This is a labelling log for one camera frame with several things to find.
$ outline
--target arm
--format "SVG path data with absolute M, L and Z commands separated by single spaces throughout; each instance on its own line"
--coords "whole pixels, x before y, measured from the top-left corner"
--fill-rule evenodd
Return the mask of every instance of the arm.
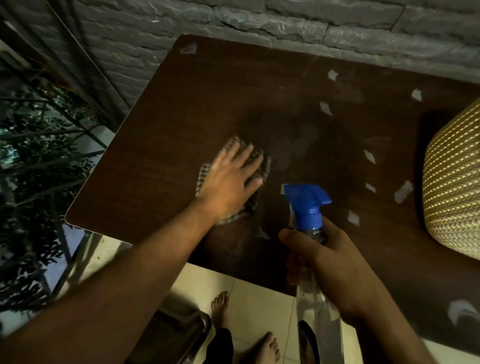
M 435 360 L 348 235 L 326 218 L 323 231 L 327 235 L 326 245 L 301 232 L 283 229 L 279 233 L 279 239 L 294 252 L 288 259 L 289 283 L 298 282 L 300 261 L 308 263 L 319 288 L 338 308 L 342 319 L 370 344 L 380 344 L 392 363 L 434 364 Z
M 253 147 L 221 151 L 199 196 L 140 245 L 98 271 L 0 344 L 3 363 L 123 363 L 199 241 L 261 186 L 242 167 Z

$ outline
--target person's left arm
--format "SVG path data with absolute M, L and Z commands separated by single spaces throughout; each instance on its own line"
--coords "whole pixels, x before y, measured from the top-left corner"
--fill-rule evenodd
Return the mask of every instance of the person's left arm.
M 243 166 L 253 147 L 235 158 L 239 147 L 220 152 L 185 210 L 1 342 L 2 362 L 123 363 L 200 240 L 262 185 L 245 186 L 262 157 Z

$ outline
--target hand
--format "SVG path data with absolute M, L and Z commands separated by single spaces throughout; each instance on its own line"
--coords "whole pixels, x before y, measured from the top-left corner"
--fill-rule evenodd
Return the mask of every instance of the hand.
M 322 231 L 327 236 L 325 245 L 298 231 L 280 231 L 279 239 L 292 250 L 287 260 L 287 281 L 297 284 L 302 265 L 308 265 L 342 319 L 355 326 L 390 295 L 347 233 L 325 217 Z
M 260 156 L 244 166 L 253 151 L 253 145 L 250 144 L 235 157 L 239 149 L 240 140 L 236 138 L 229 151 L 220 151 L 197 197 L 205 201 L 217 220 L 239 212 L 264 182 L 260 177 L 254 178 L 245 186 L 245 181 L 257 171 L 264 157 Z

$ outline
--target transparent plastic bottle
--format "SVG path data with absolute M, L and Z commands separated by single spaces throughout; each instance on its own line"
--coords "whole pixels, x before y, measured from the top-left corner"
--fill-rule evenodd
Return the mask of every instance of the transparent plastic bottle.
M 325 239 L 320 206 L 331 203 L 327 193 L 312 184 L 285 184 L 282 193 L 294 213 L 292 227 L 322 244 Z M 340 315 L 319 290 L 312 270 L 307 267 L 300 271 L 297 319 L 302 364 L 344 363 Z

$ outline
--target blue bottle cap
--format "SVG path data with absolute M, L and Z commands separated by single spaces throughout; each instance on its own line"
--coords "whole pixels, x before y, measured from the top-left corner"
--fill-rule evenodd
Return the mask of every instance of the blue bottle cap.
M 327 192 L 316 184 L 284 184 L 282 189 L 295 212 L 297 229 L 316 230 L 322 227 L 320 206 L 332 203 Z

